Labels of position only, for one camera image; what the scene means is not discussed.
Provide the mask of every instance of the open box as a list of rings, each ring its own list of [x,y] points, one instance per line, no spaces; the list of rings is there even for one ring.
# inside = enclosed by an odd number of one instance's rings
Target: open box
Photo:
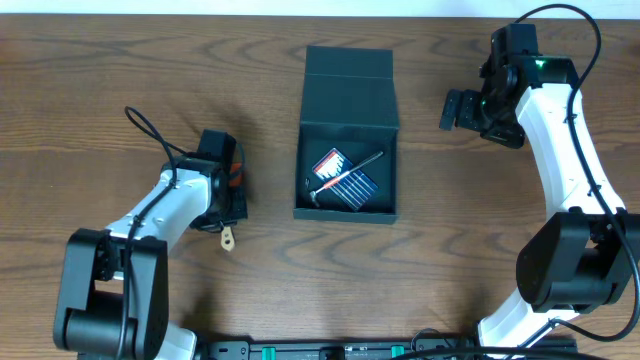
[[[307,47],[293,217],[394,223],[398,129],[390,50]],[[357,212],[330,190],[318,194],[320,208],[309,196],[323,184],[313,167],[333,148],[354,165],[384,151],[362,169],[378,189]]]

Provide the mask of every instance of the box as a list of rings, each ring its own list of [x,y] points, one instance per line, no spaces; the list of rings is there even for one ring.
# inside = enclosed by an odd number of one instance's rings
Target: box
[[[304,77],[293,217],[392,224],[396,214],[396,143],[400,125],[390,50],[309,46]],[[358,212],[322,186],[313,166],[336,148],[354,164],[384,155],[362,170],[378,190]]]

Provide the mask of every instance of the wood grain tabletop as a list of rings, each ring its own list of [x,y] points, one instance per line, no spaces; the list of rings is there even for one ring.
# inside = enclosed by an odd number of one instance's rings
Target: wood grain tabletop
[[[170,317],[214,338],[411,337],[469,331],[515,288],[520,249],[545,221],[526,145],[438,129],[450,88],[479,89],[489,38],[507,19],[0,16],[0,349],[3,359],[72,358],[52,323],[65,244],[150,191],[166,161],[135,129],[136,107],[178,146],[205,128],[247,157],[249,220],[236,248],[188,231],[170,255]],[[579,20],[537,20],[541,52],[582,71]],[[602,165],[640,208],[640,22],[601,21],[584,84]],[[392,49],[401,129],[393,226],[294,221],[295,153],[309,44]],[[601,334],[630,316],[632,286],[577,324]],[[561,329],[556,334],[568,334]],[[640,329],[583,352],[640,356]]]

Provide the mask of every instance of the robotic arm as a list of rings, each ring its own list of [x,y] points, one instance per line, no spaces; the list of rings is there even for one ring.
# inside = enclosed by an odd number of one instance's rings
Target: robotic arm
[[[170,324],[167,253],[191,226],[221,231],[247,217],[244,191],[230,186],[236,147],[226,133],[205,130],[198,151],[177,159],[177,182],[147,213],[132,241],[129,321],[123,358],[191,360],[206,354],[196,335]],[[85,358],[115,357],[121,333],[123,296],[95,289],[95,281],[122,279],[124,248],[133,217],[172,177],[165,164],[160,181],[129,213],[105,230],[79,229],[67,244],[54,323],[58,348]]]
[[[618,239],[573,147],[567,104],[578,76],[568,58],[538,52],[535,26],[510,24],[491,38],[492,52],[480,69],[481,92],[451,90],[440,128],[480,132],[482,138],[533,149],[546,200],[547,224],[520,252],[518,288],[478,324],[482,346],[529,347],[554,327],[603,304],[615,303],[630,274]],[[615,209],[637,256],[638,215],[626,213],[602,170],[587,131],[578,92],[573,119],[582,149],[609,208]],[[591,239],[595,248],[586,248]]]

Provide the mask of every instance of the white background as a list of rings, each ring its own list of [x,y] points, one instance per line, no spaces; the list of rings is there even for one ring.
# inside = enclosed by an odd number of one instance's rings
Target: white background
[[[640,19],[640,0],[0,0],[0,13],[518,17],[564,2],[598,19]],[[579,17],[547,10],[539,17]]]

